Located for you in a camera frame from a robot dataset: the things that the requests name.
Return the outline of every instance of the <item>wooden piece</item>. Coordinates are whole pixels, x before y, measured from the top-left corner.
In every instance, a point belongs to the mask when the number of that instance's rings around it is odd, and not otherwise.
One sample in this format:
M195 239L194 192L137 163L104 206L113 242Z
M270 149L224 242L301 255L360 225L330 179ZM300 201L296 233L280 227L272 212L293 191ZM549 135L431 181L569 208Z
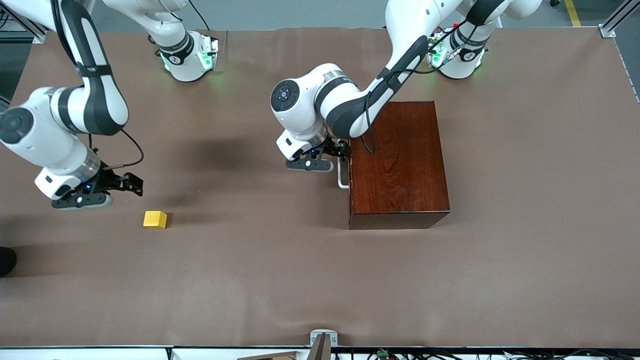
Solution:
M390 102L372 129L375 154L351 142L349 228L431 227L450 212L433 101Z

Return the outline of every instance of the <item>control buttons on robot wrist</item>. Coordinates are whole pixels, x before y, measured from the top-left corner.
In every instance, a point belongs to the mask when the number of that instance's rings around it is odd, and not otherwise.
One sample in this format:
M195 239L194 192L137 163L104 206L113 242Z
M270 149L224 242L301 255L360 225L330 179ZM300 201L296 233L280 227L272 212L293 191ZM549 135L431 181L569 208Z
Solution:
M300 87L293 80L281 81L271 93L271 107L274 111L291 109L300 97Z
M0 115L0 140L18 143L33 126L33 114L24 108L13 108Z

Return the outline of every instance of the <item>black strap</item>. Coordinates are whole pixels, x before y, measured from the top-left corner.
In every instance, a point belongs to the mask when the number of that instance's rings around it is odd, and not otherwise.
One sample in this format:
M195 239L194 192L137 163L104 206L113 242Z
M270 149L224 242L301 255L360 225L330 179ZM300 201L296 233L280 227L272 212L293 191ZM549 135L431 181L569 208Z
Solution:
M99 78L102 75L113 75L110 65L96 65L86 67L81 63L77 63L76 72L83 78Z
M484 25L493 11L504 1L506 0L477 0L469 9L467 21L475 26Z
M394 74L391 70L382 68L382 71L378 74L378 78L384 80L387 83L389 88L394 91L394 94L397 93L402 87L402 83L398 80L399 74Z

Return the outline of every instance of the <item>yellow block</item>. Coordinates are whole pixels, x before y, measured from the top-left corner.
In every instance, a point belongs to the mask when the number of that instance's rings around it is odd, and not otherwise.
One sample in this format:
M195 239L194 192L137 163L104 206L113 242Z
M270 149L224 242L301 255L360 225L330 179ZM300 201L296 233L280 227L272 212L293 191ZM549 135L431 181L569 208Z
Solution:
M145 222L142 224L149 229L166 228L166 214L162 211L145 211Z

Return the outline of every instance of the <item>brown table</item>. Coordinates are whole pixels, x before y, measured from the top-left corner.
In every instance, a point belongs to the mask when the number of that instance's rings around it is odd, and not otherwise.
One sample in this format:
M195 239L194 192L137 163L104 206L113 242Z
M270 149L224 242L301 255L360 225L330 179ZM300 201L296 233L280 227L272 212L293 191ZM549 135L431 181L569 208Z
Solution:
M19 255L0 344L297 345L327 327L345 345L638 347L640 106L597 29L497 29L472 78L411 78L394 99L435 100L452 212L408 231L347 230L335 173L286 170L269 110L274 84L320 63L368 84L385 30L230 33L224 71L196 83L146 37L102 36L144 197L57 212L0 149L0 241ZM49 36L14 101L76 84ZM142 228L148 209L172 226Z

